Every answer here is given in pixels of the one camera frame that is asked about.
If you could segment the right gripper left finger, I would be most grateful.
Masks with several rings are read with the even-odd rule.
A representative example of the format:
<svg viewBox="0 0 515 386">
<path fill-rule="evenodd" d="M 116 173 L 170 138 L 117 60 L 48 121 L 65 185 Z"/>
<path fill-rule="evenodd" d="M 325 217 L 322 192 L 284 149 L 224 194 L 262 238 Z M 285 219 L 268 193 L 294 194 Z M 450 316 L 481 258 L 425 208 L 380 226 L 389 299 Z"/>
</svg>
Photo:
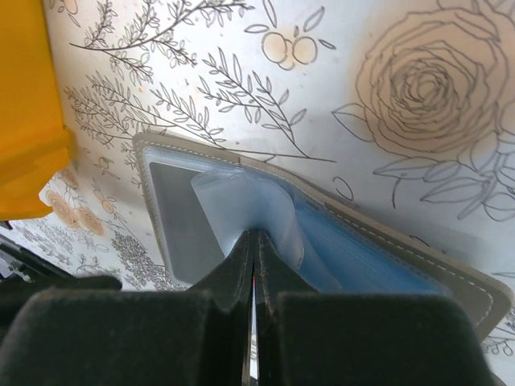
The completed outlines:
<svg viewBox="0 0 515 386">
<path fill-rule="evenodd" d="M 252 234 L 183 292 L 130 292 L 30 261 L 1 285 L 4 385 L 251 385 Z"/>
</svg>

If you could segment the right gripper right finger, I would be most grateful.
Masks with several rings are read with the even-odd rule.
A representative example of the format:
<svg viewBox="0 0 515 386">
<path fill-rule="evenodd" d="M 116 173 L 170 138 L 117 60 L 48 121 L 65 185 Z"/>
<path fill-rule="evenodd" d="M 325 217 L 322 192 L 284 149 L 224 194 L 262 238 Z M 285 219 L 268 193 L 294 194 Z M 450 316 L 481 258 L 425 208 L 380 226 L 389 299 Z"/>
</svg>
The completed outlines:
<svg viewBox="0 0 515 386">
<path fill-rule="evenodd" d="M 462 309 L 433 295 L 321 294 L 253 234 L 260 385 L 494 385 Z"/>
</svg>

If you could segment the grey card holder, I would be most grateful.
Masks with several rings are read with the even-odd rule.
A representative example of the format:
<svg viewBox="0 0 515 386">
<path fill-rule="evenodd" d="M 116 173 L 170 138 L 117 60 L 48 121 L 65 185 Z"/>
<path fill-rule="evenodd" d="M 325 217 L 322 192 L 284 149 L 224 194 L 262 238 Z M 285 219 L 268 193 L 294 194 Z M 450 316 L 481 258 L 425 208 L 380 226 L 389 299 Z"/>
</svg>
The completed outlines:
<svg viewBox="0 0 515 386">
<path fill-rule="evenodd" d="M 323 293 L 441 294 L 457 301 L 485 338 L 513 305 L 500 281 L 363 216 L 276 166 L 184 138 L 133 138 L 142 191 L 165 266 L 167 259 L 150 164 L 199 174 L 192 188 L 225 258 L 243 232 L 271 239 L 280 259 Z"/>
</svg>

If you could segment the yellow toy bin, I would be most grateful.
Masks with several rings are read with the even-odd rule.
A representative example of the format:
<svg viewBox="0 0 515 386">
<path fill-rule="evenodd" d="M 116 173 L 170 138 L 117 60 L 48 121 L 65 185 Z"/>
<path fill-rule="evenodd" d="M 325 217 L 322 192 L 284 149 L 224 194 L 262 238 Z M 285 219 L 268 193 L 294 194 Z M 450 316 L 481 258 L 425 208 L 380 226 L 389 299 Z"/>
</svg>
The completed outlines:
<svg viewBox="0 0 515 386">
<path fill-rule="evenodd" d="M 40 1 L 1 3 L 1 219 L 45 216 L 44 186 L 76 150 Z"/>
</svg>

